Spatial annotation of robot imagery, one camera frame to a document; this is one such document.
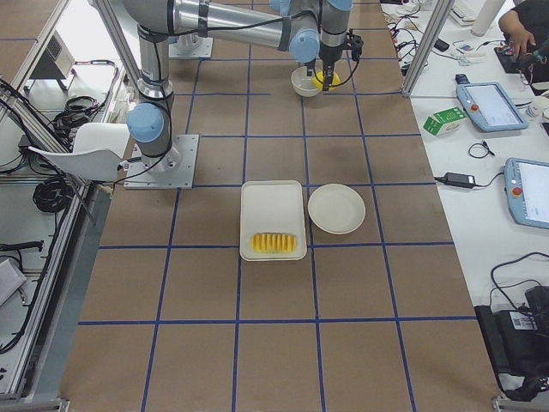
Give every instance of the green and white box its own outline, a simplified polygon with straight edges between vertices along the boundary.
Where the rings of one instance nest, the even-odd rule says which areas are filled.
[[[452,107],[448,110],[433,113],[425,121],[423,128],[434,136],[439,136],[460,127],[460,122],[467,115],[459,107]]]

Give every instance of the human hand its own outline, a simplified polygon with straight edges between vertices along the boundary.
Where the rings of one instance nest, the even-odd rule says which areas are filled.
[[[526,28],[519,27],[517,30],[510,33],[510,46],[513,48],[515,58],[521,53],[526,53],[528,44],[536,45],[534,35]]]

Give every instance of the round white plate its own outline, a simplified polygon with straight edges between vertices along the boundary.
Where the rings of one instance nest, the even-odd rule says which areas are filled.
[[[366,216],[362,197],[345,185],[324,185],[312,192],[309,216],[323,231],[332,234],[351,233]]]

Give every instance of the blue tablet frame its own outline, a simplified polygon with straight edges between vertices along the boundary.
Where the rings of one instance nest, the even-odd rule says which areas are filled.
[[[527,211],[526,203],[524,201],[524,187],[522,185],[521,172],[518,165],[519,163],[529,163],[531,165],[549,167],[549,163],[542,161],[528,161],[526,159],[517,159],[515,157],[511,157],[505,162],[505,193],[507,195],[509,212],[511,213],[511,216],[513,216],[515,222],[519,225],[549,229],[549,223],[526,218]],[[517,187],[522,191],[522,193],[518,196],[513,194],[513,189]]]
[[[486,118],[482,114],[482,107],[479,107],[479,110],[471,110],[471,106],[476,104],[473,97],[468,91],[468,88],[474,86],[494,86],[499,94],[504,98],[507,103],[507,107],[515,114],[518,124],[502,124],[498,126],[491,126],[486,122]],[[510,97],[505,93],[504,88],[497,82],[486,82],[486,83],[468,83],[468,84],[458,84],[456,89],[457,98],[463,105],[463,109],[467,115],[471,118],[471,121],[483,131],[502,131],[502,130],[522,130],[528,127],[528,122],[524,120],[524,117],[516,109],[515,103],[510,99]]]

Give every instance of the white chair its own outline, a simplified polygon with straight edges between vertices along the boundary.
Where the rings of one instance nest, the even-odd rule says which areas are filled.
[[[71,153],[46,152],[29,147],[34,153],[72,176],[99,182],[114,182],[117,167],[130,139],[126,124],[87,123],[76,132]]]

